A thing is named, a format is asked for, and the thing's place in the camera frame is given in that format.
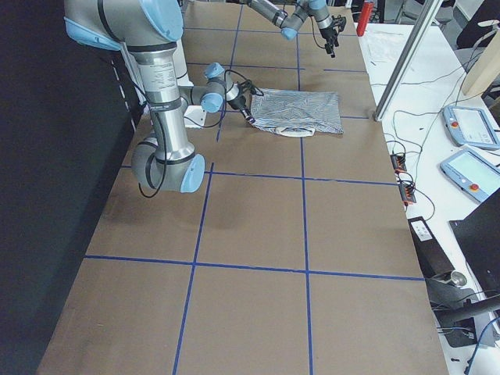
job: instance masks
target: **striped cloth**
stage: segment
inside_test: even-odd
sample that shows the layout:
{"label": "striped cloth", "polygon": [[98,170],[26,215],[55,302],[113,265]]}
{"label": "striped cloth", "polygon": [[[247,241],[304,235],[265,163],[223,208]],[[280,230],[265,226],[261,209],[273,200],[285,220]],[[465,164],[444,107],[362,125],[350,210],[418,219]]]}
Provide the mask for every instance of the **striped cloth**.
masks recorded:
{"label": "striped cloth", "polygon": [[336,92],[262,89],[252,96],[252,126],[289,137],[306,137],[315,131],[343,134]]}

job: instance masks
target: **robotic arm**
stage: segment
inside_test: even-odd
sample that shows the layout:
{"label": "robotic arm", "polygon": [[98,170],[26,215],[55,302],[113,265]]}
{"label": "robotic arm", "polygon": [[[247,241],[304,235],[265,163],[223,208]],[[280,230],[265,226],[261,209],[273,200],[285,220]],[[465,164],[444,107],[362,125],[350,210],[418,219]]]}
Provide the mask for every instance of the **robotic arm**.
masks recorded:
{"label": "robotic arm", "polygon": [[[333,47],[338,46],[345,18],[333,19],[325,0],[298,0],[292,16],[267,0],[238,1],[272,21],[287,39],[296,36],[308,16],[314,16],[327,41],[325,48],[334,57]],[[70,38],[112,51],[119,51],[120,43],[126,42],[137,62],[154,130],[134,150],[132,170],[139,185],[155,189],[155,194],[198,190],[205,160],[188,140],[184,112],[189,105],[201,105],[206,112],[216,113],[226,101],[252,123],[255,120],[246,105],[243,85],[234,83],[230,72],[218,63],[206,69],[206,86],[177,85],[173,53],[183,33],[177,0],[65,0],[65,11]]]}

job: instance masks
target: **red cylinder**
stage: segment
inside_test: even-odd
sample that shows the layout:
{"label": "red cylinder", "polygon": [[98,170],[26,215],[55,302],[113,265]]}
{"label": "red cylinder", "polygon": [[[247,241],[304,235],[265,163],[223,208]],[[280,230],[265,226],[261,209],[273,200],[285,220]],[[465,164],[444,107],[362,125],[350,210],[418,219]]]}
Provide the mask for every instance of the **red cylinder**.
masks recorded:
{"label": "red cylinder", "polygon": [[359,16],[358,27],[356,28],[356,33],[359,37],[365,34],[366,25],[370,20],[370,16],[373,10],[373,0],[365,0],[361,9],[361,16]]}

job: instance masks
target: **white table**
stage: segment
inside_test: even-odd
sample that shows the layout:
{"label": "white table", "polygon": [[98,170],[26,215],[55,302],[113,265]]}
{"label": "white table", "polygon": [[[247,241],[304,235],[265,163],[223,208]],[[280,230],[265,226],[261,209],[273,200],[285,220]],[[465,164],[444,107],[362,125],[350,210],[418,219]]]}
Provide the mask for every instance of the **white table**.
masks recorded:
{"label": "white table", "polygon": [[[375,24],[368,25],[366,33],[359,38],[363,58],[370,75],[370,83],[376,102],[385,89],[391,73],[397,62],[412,26]],[[438,113],[443,106],[454,104],[457,100],[459,86],[465,77],[459,61],[438,27],[431,27],[422,45],[412,61],[409,72],[403,82],[432,81],[438,77],[451,73],[433,83],[408,85],[403,84],[391,103],[389,110],[382,120],[387,141],[394,140],[395,130],[400,138],[408,139],[421,145],[425,140],[423,152],[420,156],[418,174],[416,173],[416,154],[408,154],[406,166],[412,176],[416,176],[417,188],[428,195],[436,205],[434,216],[427,221],[441,247],[450,258],[454,267],[464,273],[468,283],[466,288],[478,291],[477,281],[471,274],[466,260],[456,242],[449,220],[461,220],[469,215],[478,204],[460,191],[441,171],[439,163],[459,150],[445,129],[445,122],[441,114],[425,116],[410,116],[396,113],[404,110],[410,113]],[[459,102],[460,105],[487,109],[480,97],[470,98]],[[408,142],[402,142],[406,151],[419,151],[418,147]],[[389,151],[394,143],[389,143]],[[396,145],[395,151],[400,152],[401,146]],[[486,152],[480,154],[494,164],[500,163],[500,156],[496,157]],[[407,217],[423,216],[427,219],[432,213],[432,205],[418,192],[417,203],[407,210]],[[473,346],[465,348],[451,348],[444,337],[441,344],[445,353],[450,375],[461,375],[470,358]],[[500,373],[500,349],[481,348],[478,352],[471,375],[498,375]]]}

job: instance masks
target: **light blue cap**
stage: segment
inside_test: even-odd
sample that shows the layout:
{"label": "light blue cap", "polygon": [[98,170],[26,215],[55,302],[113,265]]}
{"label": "light blue cap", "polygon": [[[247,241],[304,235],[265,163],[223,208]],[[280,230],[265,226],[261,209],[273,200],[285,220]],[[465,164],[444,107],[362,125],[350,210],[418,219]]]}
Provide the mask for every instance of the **light blue cap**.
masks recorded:
{"label": "light blue cap", "polygon": [[209,80],[224,73],[224,68],[218,62],[212,62],[205,69],[205,77]]}
{"label": "light blue cap", "polygon": [[90,45],[92,47],[108,49],[110,51],[119,51],[120,43],[105,37],[104,35],[98,34],[91,29],[87,29],[85,26],[81,26],[69,18],[64,17],[66,23],[66,33],[68,36],[77,41],[81,45]]}
{"label": "light blue cap", "polygon": [[205,158],[197,154],[191,160],[186,174],[180,184],[181,193],[194,193],[198,190],[203,181],[203,174],[205,173]]}
{"label": "light blue cap", "polygon": [[182,13],[177,0],[140,0],[149,23],[167,41],[178,41],[184,31]]}
{"label": "light blue cap", "polygon": [[281,35],[283,35],[287,41],[291,41],[297,36],[297,30],[290,27],[284,27],[283,29],[281,29]]}
{"label": "light blue cap", "polygon": [[311,0],[309,2],[309,8],[312,10],[319,10],[325,6],[327,6],[327,2],[325,0]]}
{"label": "light blue cap", "polygon": [[208,113],[215,113],[224,102],[221,94],[209,92],[202,97],[202,108]]}

